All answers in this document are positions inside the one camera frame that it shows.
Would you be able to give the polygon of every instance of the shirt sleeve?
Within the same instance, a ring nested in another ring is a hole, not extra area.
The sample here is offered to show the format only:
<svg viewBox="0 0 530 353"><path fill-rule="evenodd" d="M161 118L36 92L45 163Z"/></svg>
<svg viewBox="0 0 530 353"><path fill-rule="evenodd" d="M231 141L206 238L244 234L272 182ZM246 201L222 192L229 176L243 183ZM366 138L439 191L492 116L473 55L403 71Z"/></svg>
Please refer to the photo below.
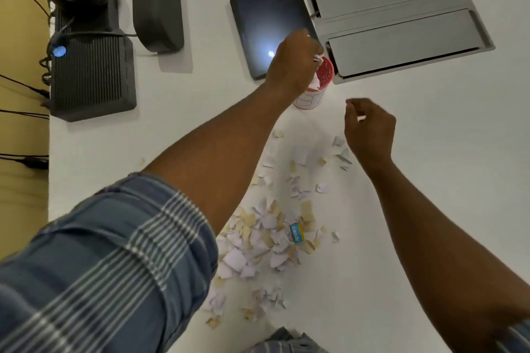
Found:
<svg viewBox="0 0 530 353"><path fill-rule="evenodd" d="M133 173L0 263L0 351L166 351L206 298L217 259L199 209Z"/></svg>
<svg viewBox="0 0 530 353"><path fill-rule="evenodd" d="M497 341L497 353L530 353L530 320L508 328Z"/></svg>

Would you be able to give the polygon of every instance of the hand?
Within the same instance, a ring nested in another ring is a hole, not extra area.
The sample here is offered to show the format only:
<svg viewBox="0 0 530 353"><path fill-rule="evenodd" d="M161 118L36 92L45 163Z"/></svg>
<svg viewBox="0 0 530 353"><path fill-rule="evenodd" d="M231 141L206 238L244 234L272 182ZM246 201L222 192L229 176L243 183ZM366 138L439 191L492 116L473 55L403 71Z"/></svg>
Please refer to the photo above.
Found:
<svg viewBox="0 0 530 353"><path fill-rule="evenodd" d="M308 36L308 30L293 32L278 46L265 82L285 92L291 103L308 89L321 64L314 55L322 53L324 49Z"/></svg>
<svg viewBox="0 0 530 353"><path fill-rule="evenodd" d="M392 163L396 118L370 99L346 101L344 135L357 160L371 176Z"/></svg>

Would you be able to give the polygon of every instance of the red and white container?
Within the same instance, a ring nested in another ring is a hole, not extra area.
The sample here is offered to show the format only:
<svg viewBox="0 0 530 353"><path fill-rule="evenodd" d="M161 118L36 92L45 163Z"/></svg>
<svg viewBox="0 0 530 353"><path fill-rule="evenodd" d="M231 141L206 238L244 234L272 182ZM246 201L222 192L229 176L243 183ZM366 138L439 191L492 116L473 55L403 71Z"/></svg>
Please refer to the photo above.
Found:
<svg viewBox="0 0 530 353"><path fill-rule="evenodd" d="M293 105L298 109L309 110L320 105L320 101L322 100L324 92L326 91L328 85L333 81L333 77L335 77L335 70L333 69L333 64L331 61L325 56L323 56L322 59L323 62L316 71L316 76L319 79L320 86L317 90L308 88L307 91L296 98L295 102L293 102Z"/></svg>

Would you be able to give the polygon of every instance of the tablet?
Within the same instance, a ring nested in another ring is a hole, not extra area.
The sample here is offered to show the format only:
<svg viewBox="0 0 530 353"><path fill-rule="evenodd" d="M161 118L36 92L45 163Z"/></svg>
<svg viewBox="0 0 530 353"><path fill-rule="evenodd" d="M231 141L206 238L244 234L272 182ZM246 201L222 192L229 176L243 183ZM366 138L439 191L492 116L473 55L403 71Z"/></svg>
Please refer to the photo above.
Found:
<svg viewBox="0 0 530 353"><path fill-rule="evenodd" d="M304 0L230 0L250 75L265 78L278 45L297 29L318 40Z"/></svg>

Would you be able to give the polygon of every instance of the yellow wall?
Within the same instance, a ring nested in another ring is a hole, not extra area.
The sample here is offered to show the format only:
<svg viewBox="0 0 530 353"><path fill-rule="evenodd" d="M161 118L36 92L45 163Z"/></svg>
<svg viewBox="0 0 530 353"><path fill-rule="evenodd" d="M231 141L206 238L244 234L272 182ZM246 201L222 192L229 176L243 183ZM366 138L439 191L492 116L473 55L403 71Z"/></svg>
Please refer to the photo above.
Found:
<svg viewBox="0 0 530 353"><path fill-rule="evenodd" d="M46 0L37 0L46 9ZM0 0L0 74L35 88L44 69L47 18L33 0ZM0 109L47 113L43 97L0 77ZM0 153L48 154L49 121L0 113ZM47 172L0 160L0 257L23 247L48 219Z"/></svg>

